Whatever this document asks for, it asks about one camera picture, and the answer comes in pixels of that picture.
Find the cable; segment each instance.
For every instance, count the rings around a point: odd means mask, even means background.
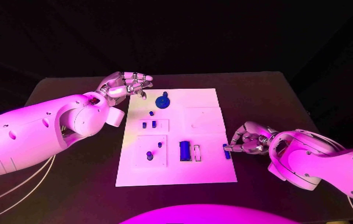
[[[47,175],[47,173],[48,173],[48,170],[50,170],[50,168],[51,168],[51,165],[53,165],[53,160],[51,160],[51,163],[50,163],[50,165],[48,165],[48,168],[47,168],[47,171],[45,171],[45,174],[44,174],[44,176],[43,176],[43,178],[41,178],[41,180],[38,181],[38,183],[37,183],[37,185],[34,186],[34,188],[32,188],[32,190],[27,193],[27,195],[21,198],[21,200],[11,206],[11,207],[8,207],[1,213],[0,213],[0,215],[2,214],[2,213],[5,213],[25,198],[27,198],[27,196],[32,193],[32,191],[35,190],[35,188],[38,187],[38,185],[40,185],[40,183],[41,183],[41,181],[44,180],[44,178],[45,178],[45,175]]]
[[[53,158],[53,156],[47,159],[47,161],[45,161],[45,163],[44,163],[44,165],[41,166],[41,168],[35,171],[35,173],[27,178],[27,180],[25,181],[22,181],[12,189],[9,189],[5,193],[2,193],[1,195],[0,195],[0,197],[2,197],[5,194],[8,194],[12,190],[15,190],[35,175],[37,175],[37,173],[41,171],[41,169],[45,167],[45,165],[47,165],[47,163],[48,163],[48,161],[50,161],[50,159]]]
[[[349,197],[348,197],[348,195],[347,195],[347,201],[348,201],[348,203],[349,203],[349,206],[351,206],[351,208],[353,208],[353,203],[351,203],[351,200],[349,200]]]

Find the white board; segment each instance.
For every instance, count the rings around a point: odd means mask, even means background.
[[[164,91],[169,105],[158,109],[155,99]],[[223,151],[227,140],[215,90],[146,89],[145,93],[145,100],[129,98],[115,186],[236,182],[231,159]],[[190,142],[191,161],[179,161],[179,141]],[[194,145],[200,161],[194,160]],[[153,155],[151,161],[146,151]]]

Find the robotic hand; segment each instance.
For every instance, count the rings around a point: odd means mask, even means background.
[[[240,137],[243,144],[236,144]],[[306,190],[313,190],[324,179],[353,197],[353,150],[345,150],[326,137],[299,129],[279,133],[247,121],[224,150],[269,154],[267,170],[279,179]]]
[[[27,168],[92,136],[103,123],[117,127],[123,112],[113,108],[126,97],[151,87],[152,77],[115,72],[96,91],[70,95],[0,115],[0,175]]]

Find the robotic arm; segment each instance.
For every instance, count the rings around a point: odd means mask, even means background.
[[[247,121],[236,130],[226,151],[269,154],[267,167],[279,179],[313,190],[324,179],[353,197],[353,150],[326,137],[305,131],[277,132]]]
[[[0,115],[0,175],[40,163],[76,141],[92,136],[103,123],[117,127],[123,112],[113,108],[126,95],[145,99],[152,77],[115,72],[96,91],[70,95]]]

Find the dark tabletop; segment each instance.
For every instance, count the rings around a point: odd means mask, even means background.
[[[83,94],[94,90],[100,80],[43,79],[25,105]],[[247,120],[277,131],[318,131],[279,72],[161,75],[153,76],[152,84],[153,89],[215,89],[227,139]],[[128,99],[117,108],[126,112]],[[267,156],[233,154],[237,183],[115,187],[123,127],[125,118],[117,128],[103,125],[96,135],[57,154],[44,181],[0,216],[1,223],[117,223],[149,210],[182,204],[243,206],[299,222],[353,219],[345,195],[324,181],[313,191],[280,181],[266,170]],[[0,176],[0,192],[15,186],[40,165]],[[43,174],[1,198],[1,210],[21,199]]]

